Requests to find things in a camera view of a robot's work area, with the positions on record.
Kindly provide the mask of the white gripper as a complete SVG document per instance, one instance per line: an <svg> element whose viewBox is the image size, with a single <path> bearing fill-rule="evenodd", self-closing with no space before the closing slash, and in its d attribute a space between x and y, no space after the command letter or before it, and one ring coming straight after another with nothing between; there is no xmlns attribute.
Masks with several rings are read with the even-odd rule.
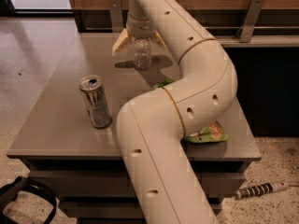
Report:
<svg viewBox="0 0 299 224"><path fill-rule="evenodd" d="M112 54L116 55L122 49L132 44L132 37L138 38L151 38L151 41L166 49L166 45L159 33L156 32L151 20L145 14L134 14L132 11L128 12L126 29L123 29L118 36L116 42L112 46Z"/></svg>

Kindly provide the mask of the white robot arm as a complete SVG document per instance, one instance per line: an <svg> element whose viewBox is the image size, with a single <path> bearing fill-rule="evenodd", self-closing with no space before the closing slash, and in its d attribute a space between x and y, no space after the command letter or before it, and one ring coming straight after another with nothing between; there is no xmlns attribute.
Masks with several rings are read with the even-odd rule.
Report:
<svg viewBox="0 0 299 224"><path fill-rule="evenodd" d="M116 130L148 224L219 224L180 141L220 117L237 90L221 44L175 0L136 0L181 71L180 80L127 102Z"/></svg>

